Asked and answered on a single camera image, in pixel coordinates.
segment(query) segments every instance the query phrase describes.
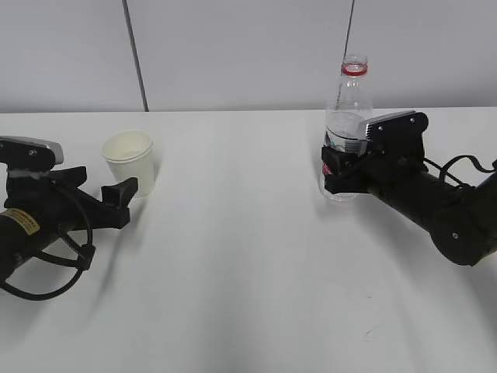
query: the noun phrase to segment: paper cup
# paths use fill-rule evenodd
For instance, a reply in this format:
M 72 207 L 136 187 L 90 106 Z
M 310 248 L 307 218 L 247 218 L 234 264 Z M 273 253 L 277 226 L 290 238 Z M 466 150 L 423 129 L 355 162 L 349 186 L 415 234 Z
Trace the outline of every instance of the paper cup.
M 118 183 L 138 178 L 135 197 L 146 196 L 154 189 L 152 139 L 144 132 L 130 130 L 115 134 L 103 145 L 102 156 Z

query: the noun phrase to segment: plastic bottle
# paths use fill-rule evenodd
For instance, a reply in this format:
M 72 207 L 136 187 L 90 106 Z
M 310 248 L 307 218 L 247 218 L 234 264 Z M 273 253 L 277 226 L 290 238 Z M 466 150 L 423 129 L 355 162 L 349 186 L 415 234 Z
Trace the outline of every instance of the plastic bottle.
M 337 95 L 326 109 L 325 146 L 341 152 L 356 153 L 365 134 L 357 133 L 357 126 L 372 117 L 373 104 L 364 92 L 364 77 L 367 73 L 367 57 L 347 54 L 342 63 L 342 74 Z M 325 175 L 331 170 L 323 163 L 320 179 L 321 192 L 330 200 L 351 200 L 356 193 L 331 194 L 325 189 Z

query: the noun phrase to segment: white table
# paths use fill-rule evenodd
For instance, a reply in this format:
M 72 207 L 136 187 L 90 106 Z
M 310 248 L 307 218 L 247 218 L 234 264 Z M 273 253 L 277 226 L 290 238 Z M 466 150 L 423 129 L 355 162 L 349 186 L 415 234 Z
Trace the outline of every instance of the white table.
M 431 159 L 497 158 L 496 108 L 423 111 Z M 458 267 L 371 196 L 327 202 L 316 179 L 323 119 L 1 115 L 1 134 L 59 141 L 64 167 L 88 166 L 84 189 L 95 195 L 113 182 L 99 148 L 118 130 L 153 134 L 160 163 L 134 221 L 96 234 L 92 269 L 71 291 L 41 303 L 0 295 L 1 370 L 497 371 L 497 256 Z M 465 162 L 454 172 L 485 177 Z M 45 291 L 69 272 L 33 260 L 11 282 Z

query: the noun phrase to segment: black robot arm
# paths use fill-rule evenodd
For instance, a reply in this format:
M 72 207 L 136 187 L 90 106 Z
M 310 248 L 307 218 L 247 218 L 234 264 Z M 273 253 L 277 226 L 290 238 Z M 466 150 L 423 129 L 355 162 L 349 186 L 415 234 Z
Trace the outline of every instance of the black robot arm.
M 51 141 L 32 138 L 0 138 L 0 162 L 7 164 L 7 208 L 0 214 L 0 288 L 29 300 L 54 298 L 71 288 L 89 269 L 96 248 L 93 229 L 121 229 L 130 221 L 127 205 L 137 192 L 137 179 L 102 187 L 102 201 L 78 187 L 86 181 L 86 168 L 50 171 L 64 160 L 62 148 Z M 79 245 L 68 234 L 85 230 L 86 243 Z M 62 239 L 77 254 L 68 260 L 45 253 Z M 62 288 L 42 295 L 21 291 L 6 280 L 31 258 L 76 269 Z
M 461 155 L 430 175 L 424 162 L 424 113 L 396 113 L 360 125 L 364 131 L 360 154 L 322 148 L 327 165 L 325 189 L 330 193 L 371 193 L 424 228 L 449 260 L 474 266 L 497 250 L 497 175 L 483 169 L 471 155 Z M 458 160 L 469 158 L 490 177 L 474 187 L 448 173 Z M 453 186 L 446 176 L 457 181 Z

